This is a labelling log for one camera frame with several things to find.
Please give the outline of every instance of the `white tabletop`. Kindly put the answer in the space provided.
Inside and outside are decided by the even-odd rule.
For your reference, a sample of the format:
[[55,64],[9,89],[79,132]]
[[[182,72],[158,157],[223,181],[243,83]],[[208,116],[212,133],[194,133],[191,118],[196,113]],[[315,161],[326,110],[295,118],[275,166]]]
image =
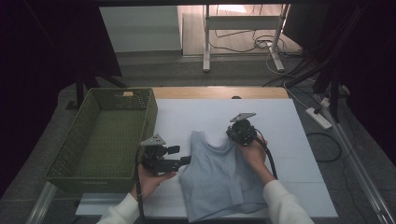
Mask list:
[[[227,138],[230,119],[239,113],[255,112],[248,120],[262,132],[274,157],[278,179],[296,195],[311,217],[337,217],[303,126],[291,99],[157,99],[158,116],[154,133],[166,146],[180,146],[180,152],[165,156],[179,159],[191,154],[191,132],[205,132],[211,145],[221,145]],[[83,195],[76,215],[101,216],[125,194]],[[162,182],[144,203],[147,217],[187,217],[178,177]],[[266,208],[252,214],[228,217],[268,217]]]

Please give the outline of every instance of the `hand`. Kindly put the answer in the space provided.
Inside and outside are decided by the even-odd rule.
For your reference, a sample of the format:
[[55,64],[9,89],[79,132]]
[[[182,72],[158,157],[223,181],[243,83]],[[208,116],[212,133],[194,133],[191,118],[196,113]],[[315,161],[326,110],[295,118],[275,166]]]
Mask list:
[[[146,170],[142,164],[138,165],[137,170],[139,173],[143,201],[145,201],[149,195],[151,195],[151,193],[154,192],[158,186],[160,186],[161,182],[176,175],[176,172],[163,175],[154,175]],[[134,185],[134,188],[131,190],[131,194],[137,200],[136,185]]]
[[[268,144],[268,142],[262,137],[258,136],[258,138],[262,140],[265,145]],[[248,146],[239,145],[239,148],[241,149],[245,160],[250,164],[250,167],[260,178],[263,186],[268,184],[270,181],[276,180],[276,178],[268,170],[268,167],[265,165],[266,153],[260,143],[254,140]]]
[[[257,136],[260,140],[262,140],[265,145],[267,145],[267,141],[265,141],[261,136]],[[242,151],[242,154],[245,160],[250,164],[251,168],[256,172],[261,170],[263,166],[265,166],[265,157],[266,153],[262,145],[258,143],[256,140],[253,140],[249,145],[243,146],[239,145],[239,148]]]

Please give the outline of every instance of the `white sleeve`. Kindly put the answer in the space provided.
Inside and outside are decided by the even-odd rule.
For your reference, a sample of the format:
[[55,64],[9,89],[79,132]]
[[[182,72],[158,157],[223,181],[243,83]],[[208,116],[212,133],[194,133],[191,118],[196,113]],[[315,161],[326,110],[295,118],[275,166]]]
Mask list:
[[130,224],[139,217],[137,201],[130,193],[114,207],[109,207],[100,218],[98,224]]
[[262,196],[268,203],[269,215],[274,224],[314,223],[300,206],[297,198],[290,194],[278,180],[266,184]]

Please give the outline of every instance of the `gray cloth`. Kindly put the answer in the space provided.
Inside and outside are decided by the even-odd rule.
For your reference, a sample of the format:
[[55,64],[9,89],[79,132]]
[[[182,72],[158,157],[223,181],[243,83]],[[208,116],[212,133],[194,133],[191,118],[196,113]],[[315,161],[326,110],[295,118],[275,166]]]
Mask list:
[[231,139],[210,146],[203,132],[191,134],[191,164],[180,175],[189,222],[266,206],[262,183]]

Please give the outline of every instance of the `green plastic basket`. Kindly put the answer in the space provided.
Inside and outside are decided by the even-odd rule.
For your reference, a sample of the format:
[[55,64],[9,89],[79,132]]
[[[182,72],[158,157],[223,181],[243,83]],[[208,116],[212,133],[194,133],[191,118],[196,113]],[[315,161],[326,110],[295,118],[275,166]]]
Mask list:
[[152,89],[90,89],[45,179],[66,192],[128,192],[157,112]]

